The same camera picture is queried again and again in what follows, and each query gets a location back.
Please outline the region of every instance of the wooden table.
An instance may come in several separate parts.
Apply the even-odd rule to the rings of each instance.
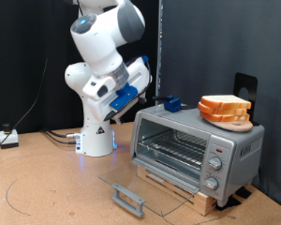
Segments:
[[[281,224],[281,206],[252,186],[241,205],[207,217],[184,205],[165,217],[146,208],[144,218],[131,215],[98,176],[130,160],[132,126],[112,125],[119,147],[105,157],[78,155],[42,133],[22,134],[20,147],[0,149],[0,224]]]

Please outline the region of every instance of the blue object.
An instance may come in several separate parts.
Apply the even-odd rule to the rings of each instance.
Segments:
[[[182,109],[181,100],[179,98],[174,99],[174,96],[168,96],[168,98],[170,98],[171,101],[163,101],[165,110],[175,113]]]
[[[113,148],[117,148],[118,144],[115,141],[115,134],[114,130],[112,130],[112,142],[113,142]]]
[[[110,106],[112,106],[116,111],[120,111],[129,100],[138,94],[138,89],[134,86],[130,86],[129,83],[125,85],[122,89],[116,91],[118,98],[116,98]]]
[[[149,57],[147,55],[143,55],[141,58],[142,58],[144,63],[149,61]]]

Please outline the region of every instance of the toaster oven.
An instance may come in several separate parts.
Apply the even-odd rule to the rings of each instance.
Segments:
[[[164,217],[184,203],[194,203],[198,192],[222,207],[258,174],[263,133],[263,126],[244,133],[215,127],[198,109],[169,112],[163,105],[154,106],[136,115],[131,161],[99,178],[114,187],[111,197],[117,203],[140,218],[143,206]],[[112,166],[117,154],[122,154],[120,149],[113,152]],[[140,167],[149,180],[141,178]],[[166,181],[179,189],[177,194],[182,190],[183,198],[161,191]]]
[[[211,125],[198,109],[172,113],[158,105],[137,113],[131,159],[224,206],[233,192],[258,174],[263,134],[261,125],[237,133]]]

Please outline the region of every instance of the toaster oven control panel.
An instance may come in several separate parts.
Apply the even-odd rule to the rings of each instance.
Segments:
[[[201,174],[201,189],[205,194],[218,200],[222,199],[224,194],[230,152],[226,144],[212,143],[209,149],[206,149],[205,166]]]

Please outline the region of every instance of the toaster oven handle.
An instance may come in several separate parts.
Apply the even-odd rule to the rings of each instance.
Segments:
[[[123,208],[125,208],[130,213],[134,214],[135,216],[139,218],[143,218],[144,212],[142,212],[142,205],[146,202],[143,198],[136,195],[135,193],[131,192],[130,190],[124,188],[123,186],[119,185],[118,183],[115,183],[112,185],[114,187],[114,193],[111,195],[111,198],[115,200],[116,203],[120,204]],[[120,197],[120,192],[125,194],[128,198],[132,199],[137,203],[137,207],[133,207],[128,202],[125,202]]]

